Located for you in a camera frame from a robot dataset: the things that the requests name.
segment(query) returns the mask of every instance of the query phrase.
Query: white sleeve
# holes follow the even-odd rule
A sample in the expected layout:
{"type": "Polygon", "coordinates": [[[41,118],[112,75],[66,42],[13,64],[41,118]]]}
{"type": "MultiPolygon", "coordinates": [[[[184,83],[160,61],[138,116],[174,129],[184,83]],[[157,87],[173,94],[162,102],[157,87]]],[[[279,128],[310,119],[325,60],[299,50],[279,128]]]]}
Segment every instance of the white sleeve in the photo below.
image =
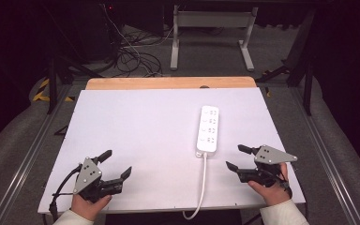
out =
{"type": "Polygon", "coordinates": [[[67,210],[53,225],[93,225],[93,221],[67,210]]]}
{"type": "Polygon", "coordinates": [[[262,208],[262,221],[265,225],[307,225],[306,218],[300,213],[292,200],[262,208]]]}

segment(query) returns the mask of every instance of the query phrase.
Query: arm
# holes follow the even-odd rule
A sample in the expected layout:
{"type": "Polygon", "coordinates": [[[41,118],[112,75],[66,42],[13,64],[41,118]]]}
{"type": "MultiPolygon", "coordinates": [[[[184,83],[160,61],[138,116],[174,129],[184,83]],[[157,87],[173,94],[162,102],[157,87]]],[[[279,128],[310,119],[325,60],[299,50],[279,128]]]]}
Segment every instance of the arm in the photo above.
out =
{"type": "Polygon", "coordinates": [[[96,203],[85,201],[80,195],[72,197],[71,209],[67,210],[54,225],[93,225],[98,213],[110,202],[112,196],[107,195],[96,203]]]}
{"type": "MultiPolygon", "coordinates": [[[[285,163],[280,163],[281,178],[288,180],[288,169],[285,163]]],[[[249,181],[248,184],[257,193],[262,195],[268,207],[260,210],[265,225],[305,225],[308,224],[305,217],[300,213],[288,192],[276,182],[271,187],[263,187],[260,184],[249,181]]]]}

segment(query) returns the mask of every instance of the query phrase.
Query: white board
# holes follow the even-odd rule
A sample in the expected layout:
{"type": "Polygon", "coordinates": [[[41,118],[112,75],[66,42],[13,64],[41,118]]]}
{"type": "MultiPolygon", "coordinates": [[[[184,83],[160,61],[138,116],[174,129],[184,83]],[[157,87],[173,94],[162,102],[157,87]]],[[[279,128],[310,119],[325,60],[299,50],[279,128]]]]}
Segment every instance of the white board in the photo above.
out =
{"type": "MultiPolygon", "coordinates": [[[[38,212],[49,213],[52,193],[78,163],[109,149],[112,156],[98,164],[102,179],[119,178],[130,166],[132,173],[103,213],[195,209],[203,178],[203,159],[195,157],[203,105],[219,107],[220,115],[217,151],[207,159],[202,209],[264,205],[226,166],[229,161],[240,169],[256,167],[238,144],[284,151],[259,88],[88,90],[78,99],[38,212]]],[[[294,171],[288,169],[293,201],[304,203],[294,171]]],[[[74,184],[75,175],[62,192],[72,192],[74,184]]],[[[58,198],[59,212],[69,209],[71,198],[58,198]]]]}

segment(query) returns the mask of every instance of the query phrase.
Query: yellow tape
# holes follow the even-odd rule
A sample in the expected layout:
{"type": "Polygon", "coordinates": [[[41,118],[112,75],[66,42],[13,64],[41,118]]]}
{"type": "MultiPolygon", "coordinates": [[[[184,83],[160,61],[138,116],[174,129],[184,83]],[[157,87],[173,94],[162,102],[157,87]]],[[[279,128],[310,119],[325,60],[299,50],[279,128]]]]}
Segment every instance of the yellow tape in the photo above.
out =
{"type": "MultiPolygon", "coordinates": [[[[37,94],[34,96],[33,101],[50,101],[50,97],[42,96],[43,91],[45,91],[46,86],[49,84],[49,78],[45,78],[45,80],[40,85],[39,89],[37,90],[37,94]]],[[[75,97],[66,97],[65,101],[75,101],[75,97]]]]}

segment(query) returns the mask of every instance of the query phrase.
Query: black cable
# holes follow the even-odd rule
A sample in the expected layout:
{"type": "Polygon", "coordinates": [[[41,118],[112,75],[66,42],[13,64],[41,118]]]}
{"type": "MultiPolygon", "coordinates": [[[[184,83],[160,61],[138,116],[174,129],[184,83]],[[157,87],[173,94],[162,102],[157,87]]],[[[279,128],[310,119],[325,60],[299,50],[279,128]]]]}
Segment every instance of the black cable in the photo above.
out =
{"type": "Polygon", "coordinates": [[[147,38],[157,38],[158,41],[160,41],[162,39],[162,37],[157,37],[157,36],[154,36],[150,33],[147,33],[147,32],[144,32],[144,31],[133,31],[133,32],[130,32],[130,33],[126,33],[124,35],[124,37],[129,37],[129,39],[127,40],[130,44],[134,45],[136,43],[139,43],[147,38]]]}
{"type": "Polygon", "coordinates": [[[61,196],[61,195],[74,195],[73,193],[60,193],[58,194],[58,196],[61,196]]]}
{"type": "Polygon", "coordinates": [[[135,71],[140,66],[145,67],[147,70],[147,74],[144,77],[150,75],[151,73],[153,74],[162,73],[162,65],[160,64],[160,61],[152,54],[144,53],[144,52],[139,52],[138,54],[136,54],[128,49],[122,48],[120,50],[120,54],[118,58],[121,61],[121,65],[126,66],[127,69],[121,68],[120,64],[117,64],[117,69],[123,73],[114,75],[113,77],[120,76],[126,73],[129,76],[131,72],[135,71]],[[132,65],[133,67],[130,68],[129,63],[134,60],[137,60],[138,63],[136,65],[132,65]]]}
{"type": "MultiPolygon", "coordinates": [[[[106,65],[104,67],[94,68],[94,69],[90,69],[90,70],[92,70],[95,73],[101,73],[101,72],[106,71],[109,68],[112,68],[115,64],[116,64],[116,61],[112,60],[108,65],[106,65]]],[[[77,75],[77,76],[84,76],[85,75],[84,73],[82,73],[79,70],[71,70],[70,69],[69,71],[71,71],[72,74],[77,75]]]]}
{"type": "Polygon", "coordinates": [[[77,168],[72,170],[69,175],[64,179],[64,181],[61,183],[60,187],[57,189],[57,191],[53,194],[53,200],[51,204],[49,205],[49,211],[52,214],[53,221],[55,222],[58,219],[58,213],[57,213],[57,203],[56,200],[60,196],[60,191],[63,188],[63,186],[66,184],[66,182],[69,180],[69,178],[75,174],[78,173],[81,170],[82,164],[80,164],[77,168]]]}
{"type": "Polygon", "coordinates": [[[46,220],[46,214],[42,214],[42,220],[44,225],[48,225],[48,221],[46,220]]]}

